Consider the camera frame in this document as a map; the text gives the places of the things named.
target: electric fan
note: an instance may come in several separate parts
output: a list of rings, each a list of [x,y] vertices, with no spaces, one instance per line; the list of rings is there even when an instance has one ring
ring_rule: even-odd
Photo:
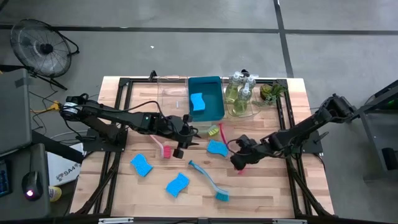
[[[77,44],[54,27],[35,19],[23,19],[14,25],[10,42],[16,57],[33,77],[66,89],[54,78],[68,71],[72,55],[79,53]],[[76,46],[76,51],[70,51],[68,42]]]

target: blue tray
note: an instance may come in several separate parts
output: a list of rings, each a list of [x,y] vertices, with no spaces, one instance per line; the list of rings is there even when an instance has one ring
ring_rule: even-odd
[[[191,94],[202,93],[203,111],[193,111]],[[196,77],[188,79],[189,114],[193,121],[218,121],[224,118],[223,89],[220,77]]]

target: wooden table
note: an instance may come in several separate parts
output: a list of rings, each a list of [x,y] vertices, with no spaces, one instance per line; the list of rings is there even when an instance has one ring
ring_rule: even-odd
[[[98,101],[114,106],[120,77],[104,77]],[[288,78],[290,99],[296,123],[311,115],[304,81]],[[156,83],[135,83],[132,88],[130,107],[148,100],[157,100]],[[145,105],[140,111],[157,111],[153,104]],[[229,122],[224,119],[227,139],[242,134],[259,140],[280,129],[275,106],[262,110],[251,119]],[[163,144],[173,147],[176,142],[157,138]],[[221,140],[220,136],[212,138]],[[196,139],[199,146],[184,150],[183,159],[172,157],[161,159],[158,145],[149,137],[129,131],[126,151],[122,153],[117,184],[115,188],[112,216],[120,217],[236,217],[236,218],[291,218],[294,217],[286,164],[283,159],[267,157],[258,164],[248,165],[243,175],[233,169],[232,163],[222,156],[206,153],[209,138]],[[146,177],[139,177],[130,165],[138,153],[146,156],[154,166]],[[82,164],[71,212],[77,211],[89,199],[100,179],[103,152],[95,152]],[[229,202],[217,201],[208,181],[197,170],[188,166],[189,160],[202,166],[222,189],[228,190]],[[325,171],[321,162],[313,155],[303,155],[307,185],[324,208],[333,213]],[[166,185],[184,173],[190,183],[177,198],[166,191]],[[298,189],[300,208],[304,211],[302,193]],[[103,197],[102,208],[106,204]]]

